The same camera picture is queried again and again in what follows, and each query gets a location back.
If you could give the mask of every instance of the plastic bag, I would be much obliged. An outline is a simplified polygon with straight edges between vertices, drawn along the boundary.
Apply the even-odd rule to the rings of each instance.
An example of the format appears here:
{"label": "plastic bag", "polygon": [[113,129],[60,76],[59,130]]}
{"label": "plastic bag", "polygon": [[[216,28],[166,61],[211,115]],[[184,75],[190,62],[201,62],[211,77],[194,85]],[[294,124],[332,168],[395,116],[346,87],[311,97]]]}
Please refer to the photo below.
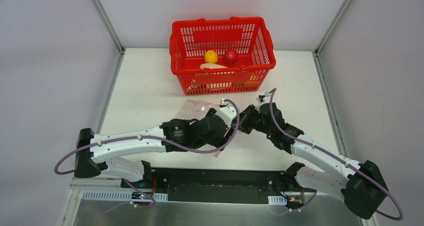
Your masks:
{"label": "plastic bag", "polygon": [[176,119],[202,119],[206,116],[209,109],[214,108],[218,110],[220,108],[217,104],[211,104],[202,100],[187,100],[181,107],[179,112],[174,116]]}

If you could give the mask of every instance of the red wire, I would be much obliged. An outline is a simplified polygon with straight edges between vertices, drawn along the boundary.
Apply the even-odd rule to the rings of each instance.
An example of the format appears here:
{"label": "red wire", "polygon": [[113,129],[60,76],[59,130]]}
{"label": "red wire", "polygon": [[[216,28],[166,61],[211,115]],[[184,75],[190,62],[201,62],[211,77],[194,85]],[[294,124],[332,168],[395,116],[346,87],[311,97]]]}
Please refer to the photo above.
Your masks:
{"label": "red wire", "polygon": [[150,191],[150,193],[149,193],[149,194],[154,193],[154,192],[155,192],[155,190],[156,190],[156,179],[153,179],[153,187],[151,188],[151,191]]}

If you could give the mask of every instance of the white table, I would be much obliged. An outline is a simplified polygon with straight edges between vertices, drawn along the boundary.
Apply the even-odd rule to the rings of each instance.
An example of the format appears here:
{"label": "white table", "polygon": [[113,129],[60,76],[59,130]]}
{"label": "white table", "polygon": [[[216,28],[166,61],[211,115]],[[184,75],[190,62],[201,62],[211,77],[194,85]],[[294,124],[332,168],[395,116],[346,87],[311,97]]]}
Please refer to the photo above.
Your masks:
{"label": "white table", "polygon": [[[228,98],[243,111],[256,98],[274,87],[274,102],[286,122],[337,152],[330,119],[311,52],[274,51],[276,66],[257,92],[186,96],[171,73],[168,49],[128,48],[107,108],[101,134],[139,131],[173,119],[188,100],[219,104]],[[214,149],[204,146],[201,150]],[[265,134],[238,132],[219,157],[191,152],[144,153],[127,156],[145,160],[152,167],[285,170],[294,161],[311,163],[274,147]]]}

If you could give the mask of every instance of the red basket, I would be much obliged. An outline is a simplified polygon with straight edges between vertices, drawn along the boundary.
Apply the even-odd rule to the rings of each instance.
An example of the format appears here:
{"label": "red basket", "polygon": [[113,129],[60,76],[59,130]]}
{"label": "red basket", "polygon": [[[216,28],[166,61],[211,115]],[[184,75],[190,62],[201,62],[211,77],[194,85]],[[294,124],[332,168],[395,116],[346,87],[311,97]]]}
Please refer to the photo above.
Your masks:
{"label": "red basket", "polygon": [[[255,91],[276,65],[271,36],[261,17],[175,21],[169,42],[171,71],[186,95]],[[223,60],[227,49],[238,53],[232,65]],[[208,50],[214,50],[217,64],[227,68],[200,69]]]}

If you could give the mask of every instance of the red apple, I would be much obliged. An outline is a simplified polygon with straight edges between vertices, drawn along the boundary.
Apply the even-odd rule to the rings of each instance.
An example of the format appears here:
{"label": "red apple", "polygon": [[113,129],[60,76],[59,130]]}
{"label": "red apple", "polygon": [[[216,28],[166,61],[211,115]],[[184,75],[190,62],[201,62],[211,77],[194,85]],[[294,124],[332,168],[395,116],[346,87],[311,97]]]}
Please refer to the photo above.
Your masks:
{"label": "red apple", "polygon": [[227,64],[234,64],[239,58],[239,54],[235,50],[226,50],[224,54],[224,62]]}

